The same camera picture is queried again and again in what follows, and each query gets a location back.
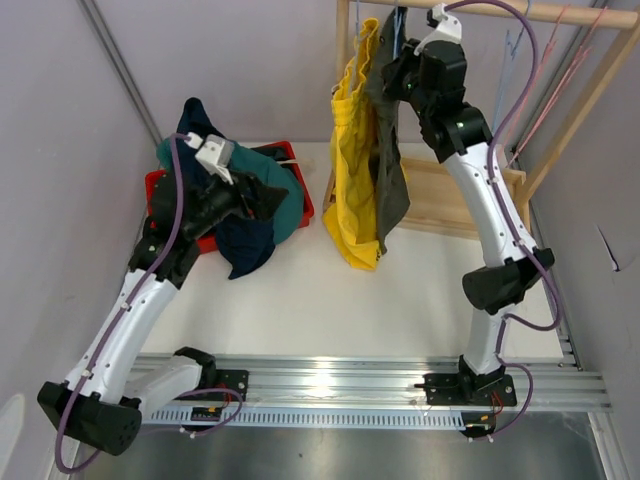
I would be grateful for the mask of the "blue hanger of olive shorts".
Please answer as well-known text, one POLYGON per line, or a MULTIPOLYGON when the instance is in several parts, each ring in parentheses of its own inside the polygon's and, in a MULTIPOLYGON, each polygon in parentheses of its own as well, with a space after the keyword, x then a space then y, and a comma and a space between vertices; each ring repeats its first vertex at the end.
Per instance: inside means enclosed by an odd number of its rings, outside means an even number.
POLYGON ((393 9, 393 49, 392 59, 395 60, 400 55, 401 46, 404 42, 404 29, 406 19, 406 8, 401 7, 398 1, 394 2, 393 9))

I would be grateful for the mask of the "blue hanger of navy shorts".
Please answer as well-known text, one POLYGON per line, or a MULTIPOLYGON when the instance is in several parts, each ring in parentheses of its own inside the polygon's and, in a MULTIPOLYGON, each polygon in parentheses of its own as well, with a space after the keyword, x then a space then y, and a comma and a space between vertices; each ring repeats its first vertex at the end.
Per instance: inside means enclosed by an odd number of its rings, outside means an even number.
POLYGON ((495 110, 494 110, 493 120, 492 120, 492 131, 494 133, 498 132, 502 122, 504 121, 504 116, 502 115, 504 96, 506 93, 507 86, 510 83, 511 76, 513 74, 515 60, 517 59, 520 43, 522 41, 522 37, 524 35, 525 30, 526 30, 525 26, 522 25, 515 39, 512 39, 510 30, 507 30, 505 35, 503 60, 502 60, 502 66, 500 70, 498 88, 496 91, 495 110))

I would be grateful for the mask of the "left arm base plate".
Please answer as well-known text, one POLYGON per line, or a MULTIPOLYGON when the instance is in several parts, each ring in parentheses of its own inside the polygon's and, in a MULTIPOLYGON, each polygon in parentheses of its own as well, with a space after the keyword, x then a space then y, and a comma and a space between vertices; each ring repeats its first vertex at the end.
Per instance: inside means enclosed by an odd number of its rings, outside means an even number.
MULTIPOLYGON (((199 389, 229 389, 238 392, 242 399, 246 399, 249 386, 250 372, 240 369, 217 369, 215 374, 207 374, 199 389)), ((204 393, 200 398, 211 401, 235 402, 236 398, 228 393, 204 393)))

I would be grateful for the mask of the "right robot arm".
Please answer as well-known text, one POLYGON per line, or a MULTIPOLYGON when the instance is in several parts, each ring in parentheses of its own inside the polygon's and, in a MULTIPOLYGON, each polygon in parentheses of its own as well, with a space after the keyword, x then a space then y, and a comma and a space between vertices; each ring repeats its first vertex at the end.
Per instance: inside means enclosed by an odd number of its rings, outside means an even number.
POLYGON ((377 266, 386 235, 410 206, 397 141, 398 105, 410 104, 424 141, 462 192, 483 251, 484 266, 462 279, 473 320, 456 380, 458 395, 475 404, 502 380, 505 322, 554 255, 519 220, 484 116, 464 98, 466 67, 463 48, 450 41, 411 40, 394 54, 375 36, 358 48, 332 98, 334 201, 323 220, 353 267, 377 266))

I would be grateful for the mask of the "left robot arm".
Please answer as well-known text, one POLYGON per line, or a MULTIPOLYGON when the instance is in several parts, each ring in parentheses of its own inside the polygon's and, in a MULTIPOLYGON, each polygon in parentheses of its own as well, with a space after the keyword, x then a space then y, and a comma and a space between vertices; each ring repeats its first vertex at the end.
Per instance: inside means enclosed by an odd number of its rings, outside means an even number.
POLYGON ((66 378, 44 383, 38 393, 58 441, 69 437, 117 456, 133 443, 143 420, 174 399, 244 401, 245 387, 220 383, 215 357, 191 347, 178 349, 138 380, 129 374, 194 266, 199 238, 230 214, 251 215, 254 193, 242 177, 231 182, 215 177, 204 189, 169 174, 157 178, 116 303, 66 378))

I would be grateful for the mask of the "olive green shorts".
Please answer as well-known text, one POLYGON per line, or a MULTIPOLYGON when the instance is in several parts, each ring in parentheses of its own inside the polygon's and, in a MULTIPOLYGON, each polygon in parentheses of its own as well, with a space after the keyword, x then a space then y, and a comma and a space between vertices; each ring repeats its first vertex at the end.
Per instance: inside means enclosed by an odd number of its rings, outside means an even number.
POLYGON ((383 93, 382 68, 391 63, 393 49, 393 12, 381 27, 379 45, 366 78, 365 92, 374 109, 377 140, 369 161, 376 202, 376 235, 382 253, 387 252, 388 234, 404 218, 410 198, 401 166, 397 127, 399 103, 383 93))

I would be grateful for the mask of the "navy blue shorts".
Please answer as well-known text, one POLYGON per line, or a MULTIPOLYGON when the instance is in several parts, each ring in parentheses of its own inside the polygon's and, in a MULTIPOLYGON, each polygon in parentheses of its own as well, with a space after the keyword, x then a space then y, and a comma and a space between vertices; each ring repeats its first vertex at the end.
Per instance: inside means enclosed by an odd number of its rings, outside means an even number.
MULTIPOLYGON (((201 138, 216 135, 226 138, 210 121, 201 100, 187 99, 178 122, 180 134, 195 133, 201 138)), ((184 178, 203 185, 208 178, 204 167, 195 159, 195 150, 179 142, 178 155, 184 178)), ((253 149, 234 143, 230 167, 234 171, 249 172, 267 184, 269 168, 274 166, 271 158, 253 149)), ((261 222, 236 215, 227 216, 213 230, 215 241, 222 257, 231 265, 229 280, 248 275, 264 265, 275 250, 273 221, 261 222)))

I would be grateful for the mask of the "pink hanger of teal shorts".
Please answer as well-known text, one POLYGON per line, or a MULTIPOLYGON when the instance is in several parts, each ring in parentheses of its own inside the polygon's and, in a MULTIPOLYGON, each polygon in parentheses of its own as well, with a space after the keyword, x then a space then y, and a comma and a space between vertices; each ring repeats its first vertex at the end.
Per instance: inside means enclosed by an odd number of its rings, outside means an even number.
POLYGON ((551 113, 549 113, 542 125, 535 129, 537 120, 541 115, 544 106, 568 67, 571 57, 576 52, 580 41, 585 36, 592 23, 596 20, 594 19, 586 25, 575 26, 575 31, 572 33, 571 39, 567 40, 565 45, 558 45, 559 31, 569 28, 568 24, 562 24, 561 21, 565 19, 567 11, 572 7, 573 1, 567 5, 563 5, 562 11, 556 17, 553 30, 544 44, 544 50, 539 66, 536 70, 536 76, 532 86, 532 93, 525 99, 523 105, 519 108, 514 119, 514 124, 509 128, 508 133, 505 136, 505 146, 508 147, 505 149, 507 167, 521 167, 521 155, 524 153, 525 148, 551 113))

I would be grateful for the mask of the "teal green shorts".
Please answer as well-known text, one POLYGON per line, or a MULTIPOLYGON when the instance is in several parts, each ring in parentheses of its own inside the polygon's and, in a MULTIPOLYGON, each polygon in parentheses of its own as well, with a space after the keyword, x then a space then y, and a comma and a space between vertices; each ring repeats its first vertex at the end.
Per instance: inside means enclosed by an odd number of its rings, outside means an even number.
POLYGON ((272 193, 277 191, 280 202, 274 210, 270 221, 273 229, 273 242, 278 245, 286 241, 299 227, 303 218, 304 188, 288 168, 283 168, 273 158, 254 149, 239 145, 237 142, 224 139, 220 135, 210 134, 202 137, 196 147, 190 146, 184 140, 178 140, 176 151, 181 167, 182 177, 198 192, 203 193, 214 181, 221 180, 222 185, 227 185, 217 170, 209 171, 209 163, 203 165, 200 162, 200 152, 206 142, 213 141, 222 144, 225 151, 229 150, 229 159, 224 165, 235 176, 251 177, 265 185, 269 191, 265 196, 262 193, 250 194, 250 199, 255 199, 259 207, 272 206, 270 201, 272 193))

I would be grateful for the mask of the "dark grey shorts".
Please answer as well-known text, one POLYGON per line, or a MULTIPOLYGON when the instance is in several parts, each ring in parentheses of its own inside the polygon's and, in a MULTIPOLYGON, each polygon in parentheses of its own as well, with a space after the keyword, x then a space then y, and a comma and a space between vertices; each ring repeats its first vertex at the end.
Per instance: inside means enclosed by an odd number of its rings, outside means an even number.
POLYGON ((280 144, 252 147, 251 150, 253 152, 271 158, 278 164, 284 164, 286 161, 292 159, 291 155, 289 154, 289 150, 285 146, 280 144))

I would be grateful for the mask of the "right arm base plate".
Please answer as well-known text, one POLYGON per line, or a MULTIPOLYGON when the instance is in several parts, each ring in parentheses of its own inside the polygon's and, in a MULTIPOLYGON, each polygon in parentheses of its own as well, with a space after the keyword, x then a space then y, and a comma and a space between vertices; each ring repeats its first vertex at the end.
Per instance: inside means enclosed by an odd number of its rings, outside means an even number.
POLYGON ((477 386, 471 377, 462 374, 429 373, 413 387, 425 393, 427 404, 431 406, 490 407, 495 400, 507 407, 517 405, 511 375, 502 375, 494 382, 477 386))

